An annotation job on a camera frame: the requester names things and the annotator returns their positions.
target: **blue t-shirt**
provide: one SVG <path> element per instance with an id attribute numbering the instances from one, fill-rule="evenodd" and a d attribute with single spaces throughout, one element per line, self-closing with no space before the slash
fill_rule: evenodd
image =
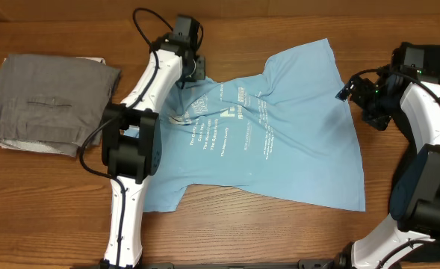
<path id="1" fill-rule="evenodd" d="M 364 174 L 328 41 L 270 57 L 264 72 L 172 88 L 145 211 L 175 211 L 192 184 L 365 210 Z"/>

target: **wooden table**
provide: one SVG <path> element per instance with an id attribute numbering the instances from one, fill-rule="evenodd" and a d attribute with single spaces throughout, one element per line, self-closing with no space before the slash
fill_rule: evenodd
<path id="1" fill-rule="evenodd" d="M 200 53 L 216 81 L 262 72 L 277 52 L 329 38 L 343 80 L 387 64 L 401 41 L 440 44 L 440 16 L 310 16 L 204 19 Z M 166 28 L 141 22 L 149 37 Z M 0 23 L 0 65 L 8 53 L 98 56 L 123 71 L 118 102 L 146 66 L 148 49 L 129 21 Z M 365 172 L 367 212 L 352 212 L 250 194 L 189 187 L 174 213 L 143 219 L 144 261 L 176 264 L 295 262 L 333 257 L 366 236 L 388 213 L 391 176 L 406 148 L 394 124 L 378 132 L 351 104 Z M 104 169 L 100 149 L 88 163 Z M 103 257 L 111 189 L 65 156 L 0 149 L 0 268 L 68 268 Z M 406 265 L 407 268 L 439 268 Z"/>

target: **folded gray shirt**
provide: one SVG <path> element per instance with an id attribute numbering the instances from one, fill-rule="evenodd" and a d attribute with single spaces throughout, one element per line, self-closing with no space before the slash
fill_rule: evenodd
<path id="1" fill-rule="evenodd" d="M 0 144 L 75 157 L 119 75 L 84 58 L 9 55 L 0 69 Z"/>

